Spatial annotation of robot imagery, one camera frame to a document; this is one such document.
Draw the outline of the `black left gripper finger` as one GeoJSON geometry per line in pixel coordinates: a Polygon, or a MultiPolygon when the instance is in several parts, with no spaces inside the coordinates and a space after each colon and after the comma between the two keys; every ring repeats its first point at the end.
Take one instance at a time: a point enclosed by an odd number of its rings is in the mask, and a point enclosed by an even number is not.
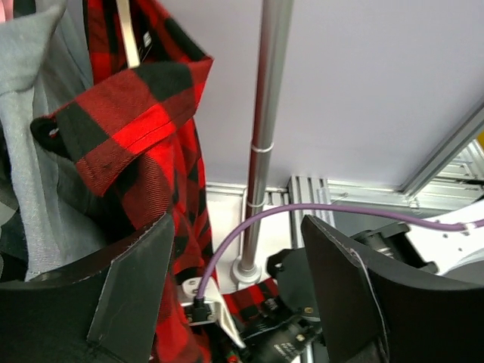
{"type": "Polygon", "coordinates": [[[30,281],[1,285],[3,362],[146,362],[169,269],[166,214],[30,281]]]}

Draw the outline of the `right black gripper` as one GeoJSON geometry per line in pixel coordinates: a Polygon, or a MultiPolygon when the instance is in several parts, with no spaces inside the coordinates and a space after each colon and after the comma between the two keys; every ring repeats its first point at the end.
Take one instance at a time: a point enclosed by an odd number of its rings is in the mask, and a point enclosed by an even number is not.
{"type": "Polygon", "coordinates": [[[391,259],[313,216],[301,232],[305,248],[267,258],[268,279],[224,295],[245,344],[238,362],[292,362],[314,343],[332,362],[483,360],[482,286],[391,259]]]}

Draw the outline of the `red black plaid shirt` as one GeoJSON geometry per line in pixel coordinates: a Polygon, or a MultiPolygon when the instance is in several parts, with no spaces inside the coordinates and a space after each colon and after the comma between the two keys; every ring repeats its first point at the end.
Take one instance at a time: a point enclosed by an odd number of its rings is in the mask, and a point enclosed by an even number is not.
{"type": "Polygon", "coordinates": [[[242,355],[213,325],[190,327],[176,289],[200,277],[213,256],[206,178],[194,114],[213,59],[156,1],[130,4],[141,63],[129,68],[113,1],[83,4],[94,84],[49,116],[34,139],[69,164],[103,206],[108,235],[122,238],[162,215],[175,236],[160,303],[155,362],[239,362],[242,355]]]}

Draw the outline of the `grey shirt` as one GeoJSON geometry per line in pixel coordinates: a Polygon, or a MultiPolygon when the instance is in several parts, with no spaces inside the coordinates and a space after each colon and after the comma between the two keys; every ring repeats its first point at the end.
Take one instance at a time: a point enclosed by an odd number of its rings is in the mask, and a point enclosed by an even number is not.
{"type": "Polygon", "coordinates": [[[85,37],[65,1],[38,1],[33,14],[1,25],[1,125],[26,236],[26,276],[104,247],[99,210],[76,167],[34,139],[30,126],[92,85],[85,37]]]}

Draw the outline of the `beige wooden hanger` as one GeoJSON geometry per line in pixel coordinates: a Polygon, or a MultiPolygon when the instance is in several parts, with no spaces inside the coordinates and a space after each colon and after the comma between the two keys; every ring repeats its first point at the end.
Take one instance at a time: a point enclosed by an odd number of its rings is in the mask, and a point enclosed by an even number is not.
{"type": "Polygon", "coordinates": [[[116,0],[120,29],[128,68],[138,67],[141,63],[138,46],[132,25],[129,0],[116,0]]]}

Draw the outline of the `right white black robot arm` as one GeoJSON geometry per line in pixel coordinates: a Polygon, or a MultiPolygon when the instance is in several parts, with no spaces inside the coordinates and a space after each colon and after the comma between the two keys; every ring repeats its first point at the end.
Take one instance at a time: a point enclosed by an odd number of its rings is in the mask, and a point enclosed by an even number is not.
{"type": "Polygon", "coordinates": [[[332,362],[481,362],[483,227],[394,222],[348,237],[314,216],[304,245],[268,257],[279,297],[245,331],[255,362],[321,340],[332,362]]]}

